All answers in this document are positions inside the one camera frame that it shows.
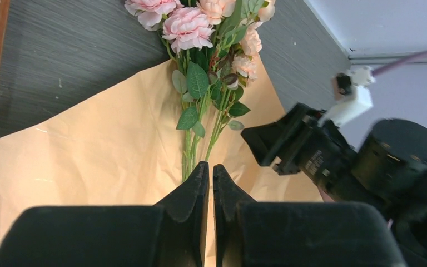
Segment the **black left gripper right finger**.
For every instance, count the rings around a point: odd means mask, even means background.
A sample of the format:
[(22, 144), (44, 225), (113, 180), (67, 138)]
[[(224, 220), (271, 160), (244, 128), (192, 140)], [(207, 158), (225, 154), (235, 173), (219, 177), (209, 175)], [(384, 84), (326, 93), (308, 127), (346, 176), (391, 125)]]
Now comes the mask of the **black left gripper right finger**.
[(213, 168), (217, 266), (405, 266), (380, 213), (359, 202), (258, 202)]

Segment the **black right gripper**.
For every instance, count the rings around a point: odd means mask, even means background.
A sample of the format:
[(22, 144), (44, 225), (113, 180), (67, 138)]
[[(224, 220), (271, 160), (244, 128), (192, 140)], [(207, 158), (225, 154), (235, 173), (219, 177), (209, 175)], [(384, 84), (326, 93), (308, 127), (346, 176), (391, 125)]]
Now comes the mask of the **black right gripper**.
[(331, 120), (320, 125), (324, 110), (296, 104), (284, 117), (265, 125), (245, 128), (241, 137), (259, 166), (270, 166), (279, 175), (303, 172), (313, 183), (329, 189), (350, 171), (357, 152)]

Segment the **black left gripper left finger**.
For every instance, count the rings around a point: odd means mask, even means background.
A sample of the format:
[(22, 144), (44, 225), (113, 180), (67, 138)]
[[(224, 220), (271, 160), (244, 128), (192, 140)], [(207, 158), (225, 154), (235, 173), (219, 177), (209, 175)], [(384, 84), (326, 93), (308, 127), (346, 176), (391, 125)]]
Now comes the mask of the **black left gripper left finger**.
[(203, 266), (209, 166), (151, 206), (38, 206), (0, 244), (0, 266)]

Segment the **green paper flower bouquet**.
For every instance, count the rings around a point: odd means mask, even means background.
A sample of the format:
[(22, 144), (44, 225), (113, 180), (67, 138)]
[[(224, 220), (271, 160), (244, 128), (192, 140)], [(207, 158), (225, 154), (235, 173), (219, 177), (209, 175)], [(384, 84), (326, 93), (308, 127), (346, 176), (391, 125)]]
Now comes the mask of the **green paper flower bouquet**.
[(181, 96), (176, 128), (183, 131), (182, 178), (208, 160), (223, 130), (239, 131), (250, 109), (240, 100), (257, 75), (258, 28), (275, 14), (266, 0), (127, 0), (127, 12), (156, 32), (176, 64), (172, 84)]

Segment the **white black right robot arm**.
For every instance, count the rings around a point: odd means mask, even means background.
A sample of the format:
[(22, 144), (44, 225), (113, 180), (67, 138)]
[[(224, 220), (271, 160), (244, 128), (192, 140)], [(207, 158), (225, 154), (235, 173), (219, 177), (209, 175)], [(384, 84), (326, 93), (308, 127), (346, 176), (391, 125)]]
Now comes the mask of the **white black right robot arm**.
[(391, 221), (409, 266), (427, 266), (427, 128), (399, 118), (375, 122), (356, 150), (325, 118), (298, 103), (276, 122), (245, 128), (260, 166), (304, 173), (333, 201), (363, 202)]

